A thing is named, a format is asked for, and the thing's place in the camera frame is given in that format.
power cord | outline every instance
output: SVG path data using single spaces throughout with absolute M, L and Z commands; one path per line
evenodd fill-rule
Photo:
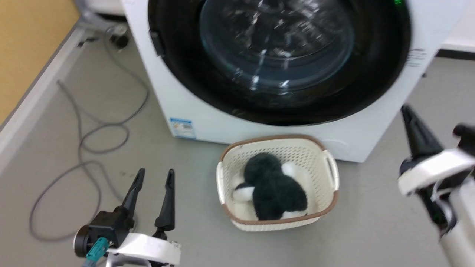
M 91 221 L 95 216 L 96 214 L 98 213 L 99 211 L 99 208 L 100 208 L 100 205 L 101 205 L 101 201 L 102 201 L 102 191 L 101 191 L 101 188 L 99 187 L 99 184 L 97 182 L 97 179 L 94 177 L 94 175 L 90 172 L 89 170 L 89 166 L 91 165 L 96 165 L 99 167 L 99 169 L 101 170 L 101 173 L 105 179 L 105 181 L 107 182 L 107 185 L 109 187 L 109 189 L 112 191 L 113 195 L 115 196 L 115 198 L 119 201 L 119 202 L 122 202 L 122 200 L 124 199 L 124 197 L 119 193 L 117 192 L 117 190 L 115 189 L 115 187 L 112 185 L 112 182 L 111 182 L 111 179 L 109 177 L 109 174 L 107 173 L 104 165 L 100 162 L 100 161 L 97 161 L 97 160 L 91 160 L 91 161 L 85 161 L 84 160 L 84 157 L 83 157 L 83 151 L 87 151 L 91 154 L 107 154 L 107 153 L 110 153 L 110 152 L 113 152 L 113 151 L 116 151 L 118 149 L 120 149 L 121 147 L 123 147 L 125 145 L 125 143 L 128 141 L 129 139 L 129 135 L 130 135 L 130 130 L 129 128 L 127 128 L 127 126 L 125 126 L 125 123 L 130 121 L 131 119 L 133 119 L 142 109 L 143 107 L 145 106 L 145 104 L 147 103 L 149 97 L 150 97 L 150 91 L 149 91 L 149 88 L 146 84 L 146 82 L 140 78 L 136 73 L 134 73 L 133 71 L 129 70 L 128 68 L 126 68 L 124 65 L 122 65 L 115 57 L 114 55 L 112 54 L 108 44 L 107 44 L 107 40 L 108 40 L 108 35 L 109 33 L 111 32 L 111 29 L 112 27 L 108 28 L 104 34 L 103 34 L 103 45 L 104 45 L 104 49 L 108 55 L 108 57 L 110 58 L 110 60 L 112 61 L 112 63 L 114 65 L 116 65 L 119 69 L 121 69 L 123 72 L 125 72 L 127 75 L 129 75 L 130 77 L 132 77 L 135 81 L 137 81 L 137 83 L 140 84 L 140 86 L 144 89 L 145 91 L 145 98 L 144 100 L 142 101 L 142 103 L 140 104 L 140 106 L 137 108 L 137 110 L 135 112 L 133 112 L 130 116 L 128 116 L 126 119 L 124 120 L 121 120 L 121 121 L 118 121 L 118 122 L 108 122 L 108 121 L 105 121 L 105 120 L 102 120 L 98 117 L 96 117 L 95 115 L 91 114 L 89 111 L 85 110 L 83 107 L 81 107 L 77 102 L 76 100 L 74 99 L 74 97 L 72 96 L 72 94 L 70 93 L 70 91 L 68 90 L 68 88 L 66 87 L 66 85 L 58 80 L 57 81 L 57 84 L 59 86 L 59 88 L 61 89 L 61 91 L 66 95 L 66 97 L 68 98 L 68 100 L 70 101 L 72 107 L 73 107 L 73 110 L 74 110 L 74 113 L 76 115 L 76 119 L 77 119 L 77 129 L 78 129 L 78 137 L 79 137 L 79 145 L 78 145 L 78 148 L 77 148 L 77 157 L 78 157 L 78 161 L 79 161 L 79 164 L 69 168 L 68 170 L 66 170 L 65 172 L 63 172 L 62 174 L 60 174 L 59 176 L 57 176 L 43 191 L 42 193 L 38 196 L 38 198 L 35 200 L 35 203 L 33 204 L 33 207 L 31 208 L 31 211 L 30 211 L 30 215 L 29 215 L 29 232 L 31 234 L 31 236 L 38 240 L 38 241 L 41 241 L 41 242 L 61 242 L 61 241 L 64 241 L 64 240 L 67 240 L 67 239 L 70 239 L 72 237 L 75 236 L 76 234 L 76 231 L 74 232 L 71 232 L 71 233 L 68 233 L 66 235 L 63 235 L 63 236 L 60 236 L 60 237 L 46 237 L 46 236 L 42 236 L 40 234 L 38 234 L 35 229 L 34 229 L 34 215 L 35 215 L 35 210 L 36 208 L 38 207 L 38 204 L 39 202 L 41 201 L 41 199 L 43 198 L 43 196 L 58 182 L 60 181 L 62 178 L 64 178 L 65 176 L 67 176 L 70 172 L 76 170 L 76 169 L 79 169 L 81 168 L 84 173 L 86 174 L 86 177 L 90 180 L 90 182 L 94 185 L 94 188 L 96 189 L 97 191 L 97 195 L 98 195 L 98 201 L 97 201 L 97 205 L 96 205 L 96 208 L 94 210 L 94 213 L 91 217 L 91 219 L 89 221 Z M 81 113 L 84 113 L 87 117 L 91 118 L 93 121 L 97 122 L 99 124 L 98 127 L 92 129 L 91 131 L 87 132 L 87 133 L 84 133 L 83 134 L 83 126 L 82 126 L 82 122 L 81 122 Z M 99 130 L 102 130 L 104 128 L 109 128 L 109 127 L 117 127 L 117 128 L 122 128 L 123 130 L 125 130 L 126 132 L 126 136 L 125 136 L 125 139 L 117 146 L 115 147 L 112 147 L 112 148 L 108 148 L 108 149 L 103 149 L 103 150 L 99 150 L 99 149 L 94 149 L 94 148 L 91 148 L 91 147 L 88 147 L 86 145 L 86 139 L 89 138 L 91 135 L 93 135 L 94 133 L 98 132 Z M 132 229 L 132 231 L 134 231 L 137 226 L 138 226 L 138 218 L 136 216 L 136 214 L 134 214 L 134 217 L 135 217 L 135 226 L 134 228 Z

yellow wall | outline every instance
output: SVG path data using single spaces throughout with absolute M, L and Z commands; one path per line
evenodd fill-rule
M 73 0 L 0 0 L 0 124 L 78 17 Z

front-loading washer door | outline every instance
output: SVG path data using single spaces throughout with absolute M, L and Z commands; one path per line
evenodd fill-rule
M 325 123 L 376 101 L 406 61 L 408 13 L 404 0 L 149 1 L 157 52 L 183 85 L 271 125 Z

floor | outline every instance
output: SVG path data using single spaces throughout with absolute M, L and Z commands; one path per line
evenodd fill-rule
M 116 55 L 146 79 L 134 44 Z M 448 147 L 457 142 L 451 130 L 460 121 L 475 123 L 475 62 L 437 58 L 409 103 Z M 77 102 L 105 120 L 120 120 L 140 104 L 143 92 L 111 64 L 101 42 L 86 51 L 64 81 Z M 176 171 L 176 229 L 170 240 L 182 244 L 182 266 L 447 267 L 437 232 L 417 198 L 400 196 L 396 178 L 408 155 L 403 124 L 392 122 L 363 164 L 339 162 L 341 193 L 337 206 L 316 223 L 278 232 L 247 233 L 235 228 L 218 202 L 215 167 L 225 146 L 172 138 L 154 97 L 130 122 L 123 148 L 105 155 L 85 153 L 102 162 L 114 187 L 125 193 L 139 168 L 145 185 L 136 212 L 138 231 L 152 234 L 164 196 L 169 168 Z M 96 124 L 83 117 L 85 130 Z M 107 148 L 124 131 L 104 129 L 87 144 Z M 43 189 L 77 164 L 77 122 L 71 104 L 58 91 L 49 107 L 0 177 L 0 258 L 2 266 L 80 266 L 72 239 L 40 242 L 29 234 L 29 213 Z M 90 166 L 102 189 L 101 208 L 119 202 L 100 170 Z M 98 200 L 81 170 L 56 184 L 40 202 L 34 229 L 44 237 L 75 232 L 91 218 Z

white washing machine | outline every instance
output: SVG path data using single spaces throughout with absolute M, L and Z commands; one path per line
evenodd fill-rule
M 308 134 L 366 160 L 466 0 L 123 0 L 176 137 Z

